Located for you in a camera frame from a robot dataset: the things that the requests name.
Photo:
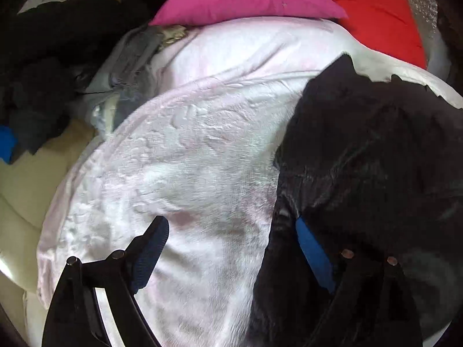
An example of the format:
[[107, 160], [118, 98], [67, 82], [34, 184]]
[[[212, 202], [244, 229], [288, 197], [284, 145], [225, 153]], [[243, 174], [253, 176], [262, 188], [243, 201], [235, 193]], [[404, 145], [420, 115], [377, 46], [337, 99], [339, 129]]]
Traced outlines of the dark navy padded jacket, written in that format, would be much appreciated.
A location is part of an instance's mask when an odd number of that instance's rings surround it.
[[429, 87], [374, 82], [342, 55], [308, 82], [275, 155], [268, 246], [253, 288], [249, 346], [308, 346], [330, 295], [297, 238], [302, 218], [329, 258], [392, 256], [422, 344], [462, 344], [462, 112]]

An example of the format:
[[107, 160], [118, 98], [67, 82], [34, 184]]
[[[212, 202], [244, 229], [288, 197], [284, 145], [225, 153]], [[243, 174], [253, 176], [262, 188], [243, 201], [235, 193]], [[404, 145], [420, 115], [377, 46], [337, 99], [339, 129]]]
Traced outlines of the pink pillow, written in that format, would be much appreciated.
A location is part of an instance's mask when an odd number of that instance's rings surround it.
[[348, 15], [332, 0], [167, 0], [149, 24], [200, 27], [259, 16], [344, 19]]

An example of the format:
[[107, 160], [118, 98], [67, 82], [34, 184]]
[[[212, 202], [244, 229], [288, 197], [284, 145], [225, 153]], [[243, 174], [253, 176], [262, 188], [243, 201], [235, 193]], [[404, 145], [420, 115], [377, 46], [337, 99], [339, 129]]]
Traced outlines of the grey folded garment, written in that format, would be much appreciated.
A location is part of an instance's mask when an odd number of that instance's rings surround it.
[[159, 78], [152, 74], [153, 56], [188, 32], [186, 27], [138, 27], [114, 47], [84, 92], [78, 112], [100, 136], [113, 133], [129, 115], [158, 92]]

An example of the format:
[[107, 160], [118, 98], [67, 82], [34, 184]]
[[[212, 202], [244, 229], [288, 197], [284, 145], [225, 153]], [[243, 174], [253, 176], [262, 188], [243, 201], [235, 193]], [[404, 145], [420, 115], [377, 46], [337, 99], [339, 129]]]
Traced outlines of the pile of black clothes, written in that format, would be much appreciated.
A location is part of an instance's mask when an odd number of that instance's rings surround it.
[[130, 16], [117, 0], [48, 2], [1, 24], [1, 125], [35, 154], [71, 119]]

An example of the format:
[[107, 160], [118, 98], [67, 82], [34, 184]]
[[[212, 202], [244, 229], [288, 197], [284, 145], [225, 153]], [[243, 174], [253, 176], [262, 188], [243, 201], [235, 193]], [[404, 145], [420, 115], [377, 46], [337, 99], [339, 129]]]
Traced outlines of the red pillow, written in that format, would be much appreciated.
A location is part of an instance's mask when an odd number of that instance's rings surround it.
[[347, 17], [338, 23], [366, 47], [426, 68], [425, 50], [408, 0], [333, 0]]

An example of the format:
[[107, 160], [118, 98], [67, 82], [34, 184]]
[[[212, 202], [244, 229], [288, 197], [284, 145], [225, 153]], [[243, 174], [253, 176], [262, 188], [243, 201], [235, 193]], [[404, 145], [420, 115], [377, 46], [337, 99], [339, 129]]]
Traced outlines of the cream mattress edge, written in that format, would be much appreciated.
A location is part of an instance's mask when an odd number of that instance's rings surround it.
[[37, 288], [36, 250], [56, 189], [94, 135], [87, 124], [73, 120], [35, 154], [1, 163], [1, 271], [25, 291]]

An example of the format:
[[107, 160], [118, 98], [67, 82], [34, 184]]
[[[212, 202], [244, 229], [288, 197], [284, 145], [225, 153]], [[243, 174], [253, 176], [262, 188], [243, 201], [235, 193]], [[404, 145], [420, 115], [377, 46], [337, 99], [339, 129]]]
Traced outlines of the blue cloth item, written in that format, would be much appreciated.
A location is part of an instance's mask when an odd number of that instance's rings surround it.
[[5, 163], [10, 163], [12, 153], [17, 145], [17, 139], [13, 135], [12, 129], [1, 125], [0, 126], [0, 158]]

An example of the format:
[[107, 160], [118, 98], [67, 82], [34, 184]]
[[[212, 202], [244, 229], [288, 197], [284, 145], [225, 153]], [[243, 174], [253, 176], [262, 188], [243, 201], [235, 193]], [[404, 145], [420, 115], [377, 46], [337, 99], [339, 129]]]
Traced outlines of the white pink embossed bedspread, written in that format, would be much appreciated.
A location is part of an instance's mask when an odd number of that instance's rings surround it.
[[344, 53], [374, 81], [398, 75], [462, 105], [444, 81], [331, 21], [196, 28], [152, 58], [157, 95], [91, 142], [58, 187], [38, 243], [42, 305], [67, 258], [105, 259], [163, 215], [170, 236], [136, 297], [155, 336], [163, 346], [243, 346], [275, 204], [275, 151], [308, 80]]

